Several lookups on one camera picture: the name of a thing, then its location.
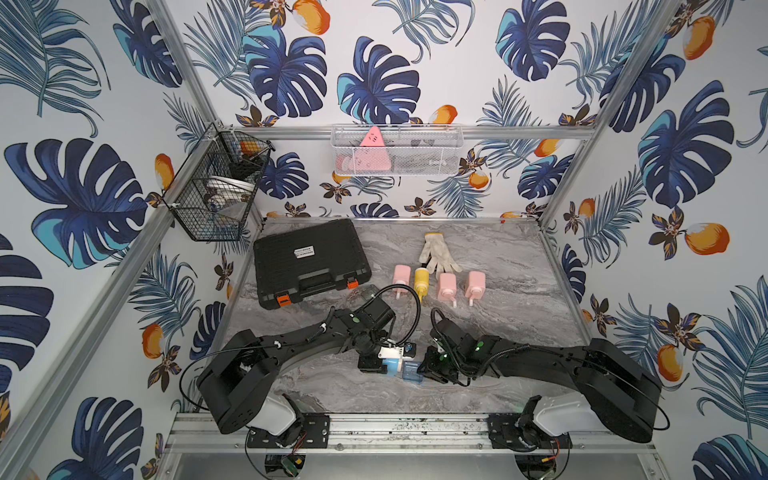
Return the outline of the grey clear sharpener tray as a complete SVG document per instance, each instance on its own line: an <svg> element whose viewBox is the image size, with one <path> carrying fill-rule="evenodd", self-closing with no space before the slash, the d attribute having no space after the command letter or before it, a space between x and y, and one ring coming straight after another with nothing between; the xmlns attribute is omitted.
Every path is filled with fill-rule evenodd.
<svg viewBox="0 0 768 480"><path fill-rule="evenodd" d="M380 290L380 288L375 284L364 284L359 287L359 296L360 300L365 303L371 299L373 299L377 292Z"/></svg>

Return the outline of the yellow pencil sharpener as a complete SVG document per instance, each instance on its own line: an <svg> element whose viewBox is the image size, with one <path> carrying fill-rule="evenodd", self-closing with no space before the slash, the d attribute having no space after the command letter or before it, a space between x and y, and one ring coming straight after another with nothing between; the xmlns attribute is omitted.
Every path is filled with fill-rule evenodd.
<svg viewBox="0 0 768 480"><path fill-rule="evenodd" d="M428 295L430 286L430 273L426 267L419 267L414 271L413 289L420 302Z"/></svg>

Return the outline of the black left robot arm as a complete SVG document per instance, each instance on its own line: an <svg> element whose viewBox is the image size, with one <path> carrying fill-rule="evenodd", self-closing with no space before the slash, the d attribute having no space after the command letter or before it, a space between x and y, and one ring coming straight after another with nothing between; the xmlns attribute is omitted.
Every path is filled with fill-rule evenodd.
<svg viewBox="0 0 768 480"><path fill-rule="evenodd" d="M383 295L394 290L406 292L415 302L415 317L403 339L393 342L388 327L396 318ZM381 350L404 347L415 333L422 312L419 294L403 284L388 285L355 310L332 308L324 320L286 334L257 337L250 330L234 335L221 350L200 357L207 365L195 385L219 432L227 435L255 419L275 420L263 413L265 406L281 408L268 394L285 371L316 357L354 351L358 369L364 373L387 374L391 368Z"/></svg>

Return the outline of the pink pencil sharpener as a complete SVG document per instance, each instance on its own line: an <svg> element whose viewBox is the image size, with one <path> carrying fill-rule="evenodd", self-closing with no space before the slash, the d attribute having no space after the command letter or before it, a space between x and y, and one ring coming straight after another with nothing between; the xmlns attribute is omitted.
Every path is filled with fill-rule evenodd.
<svg viewBox="0 0 768 480"><path fill-rule="evenodd" d="M465 297L468 305L472 307L481 300L486 292L486 274L481 271L470 271L467 277Z"/></svg>
<svg viewBox="0 0 768 480"><path fill-rule="evenodd" d="M411 283L412 269L408 265L398 264L394 268L392 283L395 285L409 286Z"/></svg>
<svg viewBox="0 0 768 480"><path fill-rule="evenodd" d="M441 273L438 276L438 294L437 299L447 305L455 308L457 306L457 279L452 273Z"/></svg>

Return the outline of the blue clear sharpener tray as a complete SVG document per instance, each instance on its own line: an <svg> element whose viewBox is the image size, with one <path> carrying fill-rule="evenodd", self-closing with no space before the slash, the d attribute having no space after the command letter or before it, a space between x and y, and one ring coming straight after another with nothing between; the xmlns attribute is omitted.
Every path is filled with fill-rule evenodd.
<svg viewBox="0 0 768 480"><path fill-rule="evenodd" d="M405 361L402 364L401 378L410 383L421 384L423 382L423 375L419 372L419 362Z"/></svg>

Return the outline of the blue pencil sharpener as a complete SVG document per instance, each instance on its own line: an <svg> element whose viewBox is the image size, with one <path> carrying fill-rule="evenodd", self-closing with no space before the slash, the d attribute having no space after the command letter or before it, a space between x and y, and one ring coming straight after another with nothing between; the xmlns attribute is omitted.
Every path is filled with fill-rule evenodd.
<svg viewBox="0 0 768 480"><path fill-rule="evenodd" d="M383 365L386 367L387 376L398 376L402 371L402 360L396 358L383 359Z"/></svg>

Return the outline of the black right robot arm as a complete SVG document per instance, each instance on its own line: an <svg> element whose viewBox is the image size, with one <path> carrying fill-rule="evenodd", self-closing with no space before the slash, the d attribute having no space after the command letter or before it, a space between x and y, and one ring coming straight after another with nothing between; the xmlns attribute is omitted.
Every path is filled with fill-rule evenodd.
<svg viewBox="0 0 768 480"><path fill-rule="evenodd" d="M636 443L652 440L661 383L613 343L593 338L587 345L548 347L495 335L474 338L437 308L430 322L436 345L419 367L424 377L456 385L486 375L560 385L583 395L608 431Z"/></svg>

